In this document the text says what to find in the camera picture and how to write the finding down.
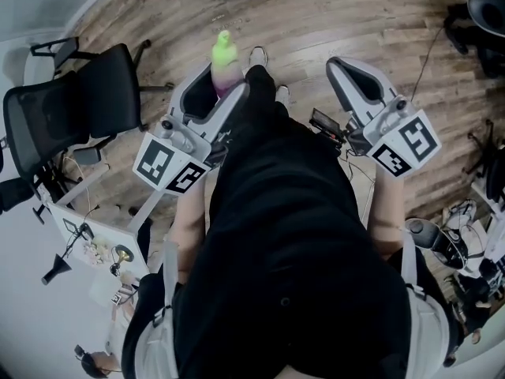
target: black shirt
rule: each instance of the black shirt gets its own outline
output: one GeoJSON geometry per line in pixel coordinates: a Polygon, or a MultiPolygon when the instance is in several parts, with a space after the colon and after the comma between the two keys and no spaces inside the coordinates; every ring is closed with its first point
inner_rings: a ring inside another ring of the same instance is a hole
{"type": "Polygon", "coordinates": [[[335,150],[291,121],[229,154],[174,300],[181,377],[403,377],[410,308],[335,150]]]}

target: black chair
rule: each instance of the black chair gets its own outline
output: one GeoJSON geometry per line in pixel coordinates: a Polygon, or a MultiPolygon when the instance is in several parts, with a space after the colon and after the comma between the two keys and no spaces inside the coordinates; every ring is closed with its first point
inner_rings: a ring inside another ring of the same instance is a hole
{"type": "Polygon", "coordinates": [[[0,182],[0,215],[34,195],[32,187],[22,178],[0,182]]]}
{"type": "Polygon", "coordinates": [[[468,46],[475,46],[486,76],[505,75],[505,0],[468,0],[448,11],[445,32],[458,52],[468,54],[468,46]],[[471,19],[475,25],[453,27],[457,19],[471,19]]]}
{"type": "Polygon", "coordinates": [[[77,72],[6,93],[6,141],[24,180],[32,182],[41,167],[59,152],[85,144],[89,137],[106,140],[74,151],[77,161],[82,159],[86,164],[93,163],[90,159],[99,160],[99,150],[117,133],[145,130],[140,119],[140,92],[168,92],[173,88],[172,84],[139,86],[136,68],[150,45],[144,41],[132,60],[126,45],[118,44],[90,56],[90,62],[77,72]]]}
{"type": "Polygon", "coordinates": [[[475,141],[481,151],[480,159],[469,169],[463,169],[467,174],[472,174],[477,168],[482,167],[482,171],[477,173],[478,178],[486,178],[486,197],[494,202],[499,202],[500,198],[505,200],[505,148],[498,148],[495,145],[493,130],[494,124],[486,119],[486,126],[489,128],[488,139],[481,143],[473,133],[468,134],[468,138],[475,141]]]}

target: white shoe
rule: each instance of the white shoe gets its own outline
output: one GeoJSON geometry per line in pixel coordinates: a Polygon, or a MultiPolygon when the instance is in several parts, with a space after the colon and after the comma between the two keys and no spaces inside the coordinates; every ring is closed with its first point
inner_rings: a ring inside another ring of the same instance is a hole
{"type": "Polygon", "coordinates": [[[286,85],[280,85],[277,87],[275,101],[280,102],[287,110],[290,109],[291,93],[286,85]]]}
{"type": "Polygon", "coordinates": [[[262,47],[255,47],[249,56],[249,68],[261,65],[267,67],[268,57],[267,52],[262,47]]]}

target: green bottle cap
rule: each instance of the green bottle cap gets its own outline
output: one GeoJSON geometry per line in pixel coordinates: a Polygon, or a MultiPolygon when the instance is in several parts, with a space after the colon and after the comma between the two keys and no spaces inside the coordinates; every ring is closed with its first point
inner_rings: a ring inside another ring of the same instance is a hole
{"type": "Polygon", "coordinates": [[[231,39],[230,31],[221,31],[218,40],[212,47],[212,64],[226,67],[238,59],[237,45],[231,39]]]}

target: pink bottle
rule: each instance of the pink bottle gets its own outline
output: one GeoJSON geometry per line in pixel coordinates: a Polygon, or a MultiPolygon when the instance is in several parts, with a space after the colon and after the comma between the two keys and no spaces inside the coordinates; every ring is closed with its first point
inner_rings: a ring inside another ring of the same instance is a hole
{"type": "Polygon", "coordinates": [[[218,97],[244,80],[244,74],[238,62],[237,45],[232,41],[230,31],[221,31],[218,40],[212,47],[212,83],[218,97]]]}

